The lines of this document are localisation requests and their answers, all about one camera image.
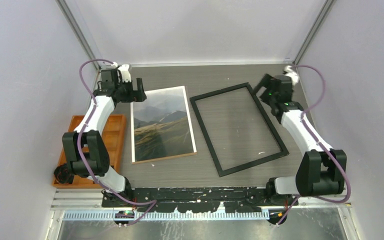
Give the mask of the black orange coiled bundle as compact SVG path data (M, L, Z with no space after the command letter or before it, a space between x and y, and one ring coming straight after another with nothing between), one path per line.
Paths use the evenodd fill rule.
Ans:
M74 175L69 172L66 163L57 166L53 172L53 175L56 183L60 185L72 184L74 180Z

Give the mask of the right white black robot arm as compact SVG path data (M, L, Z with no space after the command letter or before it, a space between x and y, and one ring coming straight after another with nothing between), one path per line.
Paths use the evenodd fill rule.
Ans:
M351 185L346 176L347 155L323 140L308 123L301 104L292 100L298 79L292 73L265 74L252 91L257 94L264 88L260 100L270 106L271 114L290 133L302 154L295 175L269 180L265 198L271 205L279 205L286 195L321 198L347 191L345 199L348 200Z

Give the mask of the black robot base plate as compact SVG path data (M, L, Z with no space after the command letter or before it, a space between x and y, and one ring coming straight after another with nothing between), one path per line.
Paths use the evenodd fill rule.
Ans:
M258 186L241 187L142 187L131 190L121 200L102 190L102 207L132 208L140 213L214 213L223 207L226 213L255 213L260 207L286 210L292 195L274 195Z

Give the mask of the black wooden picture frame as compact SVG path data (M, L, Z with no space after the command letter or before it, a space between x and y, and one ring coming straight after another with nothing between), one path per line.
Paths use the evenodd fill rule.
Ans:
M192 96L190 104L219 177L289 155L248 82Z

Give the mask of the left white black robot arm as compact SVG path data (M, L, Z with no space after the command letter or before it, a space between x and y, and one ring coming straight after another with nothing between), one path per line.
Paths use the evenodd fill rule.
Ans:
M118 103L143 102L147 96L141 78L133 88L130 64L104 65L96 90L87 89L91 95L90 106L80 124L62 136L67 170L81 178L89 178L104 189L104 197L114 198L121 207L133 202L129 180L110 165L110 155L102 134L110 114Z

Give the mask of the mountain landscape photo board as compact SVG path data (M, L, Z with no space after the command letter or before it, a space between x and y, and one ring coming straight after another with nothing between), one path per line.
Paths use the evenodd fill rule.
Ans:
M145 92L130 104L131 162L168 160L197 154L184 85Z

